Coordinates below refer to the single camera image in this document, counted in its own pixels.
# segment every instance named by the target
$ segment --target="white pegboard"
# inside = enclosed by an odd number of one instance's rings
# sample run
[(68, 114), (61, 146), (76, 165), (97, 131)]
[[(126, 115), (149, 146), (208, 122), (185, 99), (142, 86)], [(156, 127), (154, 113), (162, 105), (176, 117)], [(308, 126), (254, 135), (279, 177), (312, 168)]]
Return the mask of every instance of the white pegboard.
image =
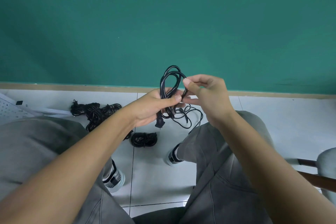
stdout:
[(16, 101), (0, 94), (0, 125), (22, 118), (39, 115), (22, 106), (16, 105)]

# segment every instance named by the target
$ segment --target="shoe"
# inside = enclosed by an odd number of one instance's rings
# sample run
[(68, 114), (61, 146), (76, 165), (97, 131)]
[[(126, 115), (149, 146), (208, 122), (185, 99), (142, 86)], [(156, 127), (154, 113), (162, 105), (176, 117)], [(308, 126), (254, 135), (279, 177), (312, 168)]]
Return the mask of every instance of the shoe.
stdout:
[(110, 193), (118, 191), (125, 183), (125, 175), (121, 172), (112, 160), (113, 169), (111, 169), (110, 175), (103, 180), (104, 185), (107, 187)]
[(172, 149), (170, 152), (168, 152), (168, 154), (165, 158), (165, 162), (168, 165), (170, 165), (171, 167), (175, 167), (177, 164), (183, 162), (183, 160), (179, 160), (175, 155), (175, 151), (179, 147), (179, 145), (180, 144), (178, 144), (177, 146), (174, 147), (174, 149)]

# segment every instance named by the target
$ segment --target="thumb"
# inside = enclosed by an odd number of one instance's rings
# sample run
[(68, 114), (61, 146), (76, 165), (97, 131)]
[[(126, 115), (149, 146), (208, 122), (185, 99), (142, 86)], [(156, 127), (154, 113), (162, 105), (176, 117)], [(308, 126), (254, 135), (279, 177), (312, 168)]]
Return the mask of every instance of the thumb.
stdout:
[(181, 102), (181, 100), (182, 100), (181, 95), (174, 95), (171, 98), (159, 99), (158, 108), (163, 109), (169, 106), (177, 105), (179, 102)]
[(195, 95), (198, 95), (199, 91), (200, 91), (200, 87), (197, 86), (196, 83), (192, 82), (190, 79), (188, 78), (184, 78), (183, 79), (183, 84), (184, 86), (191, 91), (192, 93), (194, 93)]

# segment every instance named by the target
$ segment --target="black cable coil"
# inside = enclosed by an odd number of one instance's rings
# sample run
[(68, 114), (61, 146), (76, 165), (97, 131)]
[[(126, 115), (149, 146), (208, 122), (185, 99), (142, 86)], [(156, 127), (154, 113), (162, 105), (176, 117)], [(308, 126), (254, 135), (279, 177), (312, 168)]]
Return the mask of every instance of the black cable coil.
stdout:
[(131, 144), (134, 147), (151, 147), (157, 141), (158, 137), (156, 133), (134, 133), (131, 137)]
[[(87, 119), (89, 120), (89, 124), (86, 126), (85, 129), (91, 132), (119, 109), (121, 109), (120, 104), (106, 105), (105, 107), (100, 108), (99, 103), (90, 103), (84, 105), (78, 104), (76, 100), (73, 100), (70, 112), (73, 116), (80, 116), (85, 114)], [(132, 132), (133, 130), (128, 133), (124, 140), (129, 139), (132, 135)]]
[[(176, 83), (171, 88), (171, 90), (166, 93), (166, 90), (165, 90), (165, 81), (168, 78), (168, 76), (171, 76), (171, 75), (173, 75), (173, 76), (176, 77)], [(160, 98), (161, 99), (171, 98), (176, 93), (177, 88), (179, 87), (182, 78), (186, 78), (186, 76), (181, 72), (181, 69), (178, 66), (172, 65), (172, 66), (168, 67), (166, 69), (165, 73), (163, 74), (161, 80), (160, 80)], [(186, 96), (187, 92), (188, 92), (188, 90), (187, 90), (187, 88), (185, 88), (184, 92), (182, 94), (182, 98), (184, 98)], [(157, 128), (162, 128), (163, 125), (165, 124), (165, 122), (163, 121), (163, 119), (169, 119), (169, 118), (171, 118), (174, 122), (176, 122), (177, 124), (179, 124), (183, 128), (191, 128), (192, 123), (191, 123), (190, 118), (187, 116), (187, 114), (189, 112), (191, 112), (191, 111), (198, 111), (201, 114), (199, 122), (194, 126), (194, 128), (201, 124), (201, 121), (203, 120), (203, 113), (199, 109), (191, 106), (190, 104), (187, 105), (184, 109), (183, 108), (176, 109), (176, 106), (177, 105), (175, 105), (174, 107), (170, 106), (170, 107), (167, 107), (165, 109), (166, 113), (167, 113), (167, 116), (164, 115), (161, 111), (159, 111), (156, 114), (157, 119), (156, 119), (156, 125), (155, 126)], [(182, 116), (181, 117), (175, 117), (176, 114), (182, 114)], [(185, 121), (186, 121), (187, 124), (190, 122), (190, 126), (185, 127), (181, 123), (179, 123), (178, 121), (176, 121), (177, 119), (182, 119), (182, 118), (185, 118)]]

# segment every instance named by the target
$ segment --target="right hand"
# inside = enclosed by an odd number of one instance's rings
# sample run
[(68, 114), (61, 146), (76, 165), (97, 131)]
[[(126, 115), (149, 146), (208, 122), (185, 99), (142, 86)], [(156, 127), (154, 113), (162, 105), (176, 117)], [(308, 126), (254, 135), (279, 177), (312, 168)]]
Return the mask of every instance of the right hand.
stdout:
[[(214, 127), (218, 128), (227, 115), (235, 112), (222, 78), (198, 74), (185, 78), (183, 84), (188, 89), (188, 93), (182, 102), (200, 105), (207, 115), (208, 121)], [(190, 98), (189, 95), (196, 95), (198, 98)]]

